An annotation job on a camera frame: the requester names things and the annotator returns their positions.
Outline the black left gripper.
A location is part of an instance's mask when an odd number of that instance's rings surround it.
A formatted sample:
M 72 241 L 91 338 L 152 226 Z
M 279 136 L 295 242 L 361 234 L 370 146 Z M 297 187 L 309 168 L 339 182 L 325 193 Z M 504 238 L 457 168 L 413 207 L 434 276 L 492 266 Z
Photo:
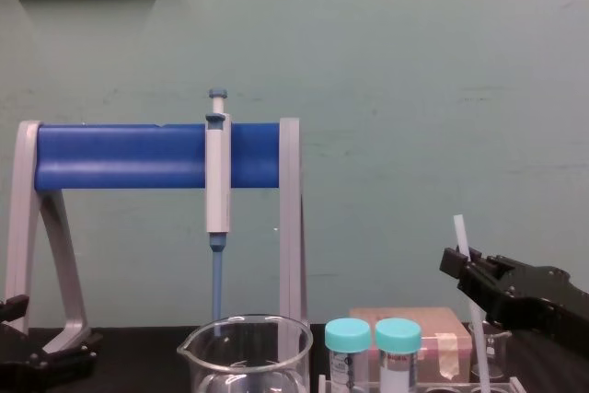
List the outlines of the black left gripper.
M 92 376 L 102 335 L 91 332 L 61 350 L 43 350 L 39 333 L 29 336 L 29 297 L 1 302 L 1 391 L 47 392 Z

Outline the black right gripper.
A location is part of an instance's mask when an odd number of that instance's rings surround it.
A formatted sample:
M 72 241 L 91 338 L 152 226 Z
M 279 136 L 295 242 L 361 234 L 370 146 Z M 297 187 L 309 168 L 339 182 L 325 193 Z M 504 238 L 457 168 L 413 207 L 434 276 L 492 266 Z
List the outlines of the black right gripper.
M 547 336 L 588 332 L 588 294 L 556 267 L 514 265 L 473 248 L 445 248 L 440 271 L 503 329 L 526 329 Z

